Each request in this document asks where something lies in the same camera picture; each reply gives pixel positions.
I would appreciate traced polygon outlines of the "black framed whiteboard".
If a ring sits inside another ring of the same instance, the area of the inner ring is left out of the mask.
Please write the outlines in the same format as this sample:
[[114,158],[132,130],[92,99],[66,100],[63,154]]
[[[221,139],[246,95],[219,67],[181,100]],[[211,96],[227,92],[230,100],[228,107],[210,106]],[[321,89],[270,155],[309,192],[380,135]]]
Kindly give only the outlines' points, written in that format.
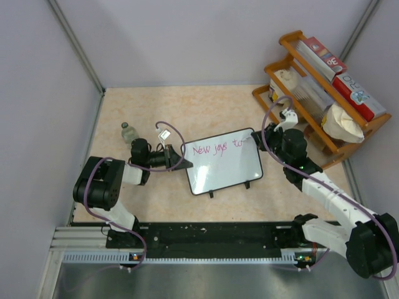
[[261,179],[264,171],[258,148],[253,139],[242,141],[251,135],[253,128],[187,142],[181,147],[184,157],[193,163],[186,169],[192,195],[213,193],[220,189]]

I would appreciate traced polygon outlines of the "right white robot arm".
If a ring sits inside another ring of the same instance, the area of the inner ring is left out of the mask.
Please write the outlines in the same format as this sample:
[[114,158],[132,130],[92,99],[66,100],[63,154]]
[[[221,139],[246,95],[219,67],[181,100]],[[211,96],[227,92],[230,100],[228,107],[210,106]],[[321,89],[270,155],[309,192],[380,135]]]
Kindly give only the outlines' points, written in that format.
[[298,216],[291,239],[303,247],[315,242],[340,254],[362,278],[377,277],[386,269],[398,270],[398,225],[389,213],[377,214],[339,189],[307,155],[303,132],[283,130],[274,123],[250,135],[260,151],[281,163],[286,179],[300,192],[319,201],[339,225],[315,215]]

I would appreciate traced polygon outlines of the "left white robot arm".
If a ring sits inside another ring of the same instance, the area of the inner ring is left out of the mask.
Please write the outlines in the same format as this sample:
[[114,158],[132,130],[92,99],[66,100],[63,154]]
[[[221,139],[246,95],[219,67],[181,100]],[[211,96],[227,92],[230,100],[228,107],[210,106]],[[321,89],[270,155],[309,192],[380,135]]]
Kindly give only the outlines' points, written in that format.
[[132,141],[130,153],[128,162],[136,166],[120,159],[91,156],[74,186],[73,199],[87,206],[92,216],[105,220],[113,230],[119,231],[119,238],[126,246],[134,247],[140,243],[142,233],[138,219],[119,199],[121,186],[144,186],[152,168],[175,171],[190,169],[193,163],[182,158],[172,145],[158,145],[153,151],[144,138]]

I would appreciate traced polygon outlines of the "magenta capped marker pen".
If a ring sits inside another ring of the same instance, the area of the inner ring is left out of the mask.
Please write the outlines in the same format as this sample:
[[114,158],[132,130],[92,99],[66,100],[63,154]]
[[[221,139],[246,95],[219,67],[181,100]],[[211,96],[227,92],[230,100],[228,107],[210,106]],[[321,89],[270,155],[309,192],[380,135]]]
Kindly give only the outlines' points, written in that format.
[[251,140],[251,139],[252,139],[252,136],[251,136],[251,135],[249,135],[249,136],[247,136],[247,137],[243,138],[243,139],[242,139],[242,141],[243,141],[243,142],[245,142],[245,141],[247,141],[247,140]]

